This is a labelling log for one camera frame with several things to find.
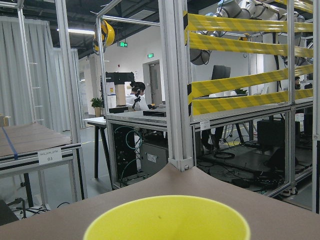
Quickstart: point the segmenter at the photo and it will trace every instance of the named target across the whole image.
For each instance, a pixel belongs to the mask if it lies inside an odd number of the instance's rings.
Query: blue tape
[[[14,154],[14,160],[18,160],[18,153],[17,153],[14,145],[12,144],[12,142],[11,142],[11,140],[10,140],[6,130],[5,130],[5,128],[3,126],[1,128],[2,128],[2,131],[3,131],[4,135],[5,135],[5,137],[6,137],[6,140],[8,141],[8,144],[10,145],[10,148],[11,148],[13,154]]]

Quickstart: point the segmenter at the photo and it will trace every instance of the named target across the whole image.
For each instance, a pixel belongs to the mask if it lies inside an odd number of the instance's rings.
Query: potted plant
[[[243,90],[241,88],[235,89],[235,93],[238,94],[247,94],[247,90]]]
[[[104,103],[102,102],[102,99],[99,97],[94,97],[91,99],[91,107],[94,108],[95,111],[95,117],[100,117],[101,116],[101,107],[104,105]]]

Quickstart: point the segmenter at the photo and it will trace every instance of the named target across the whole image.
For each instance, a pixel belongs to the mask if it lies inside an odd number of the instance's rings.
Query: yellow cup
[[[207,198],[164,195],[119,205],[91,223],[84,240],[249,240],[246,220]]]

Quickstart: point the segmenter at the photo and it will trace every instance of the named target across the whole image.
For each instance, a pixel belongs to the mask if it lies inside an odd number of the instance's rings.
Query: white robotic arm
[[[216,13],[209,12],[206,16],[217,18],[285,21],[287,19],[287,12],[285,9],[263,3],[259,0],[221,0],[218,3]],[[294,21],[303,23],[305,18],[297,12],[294,12]],[[218,38],[224,35],[222,31],[197,31],[197,33]],[[296,46],[299,45],[301,36],[301,33],[296,33]],[[207,64],[210,58],[210,53],[211,52],[207,50],[191,49],[190,60],[195,65]]]

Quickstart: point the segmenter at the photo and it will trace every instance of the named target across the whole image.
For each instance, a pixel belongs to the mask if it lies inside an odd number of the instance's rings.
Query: brown table surface
[[[107,210],[158,195],[192,195],[229,205],[248,221],[252,240],[320,239],[319,215],[222,182],[196,167],[179,172],[170,164],[133,185],[1,226],[0,239],[81,240],[89,224]]]
[[[3,127],[18,154],[70,144],[69,136],[55,132],[39,123]],[[0,157],[13,155],[5,132],[0,127]]]

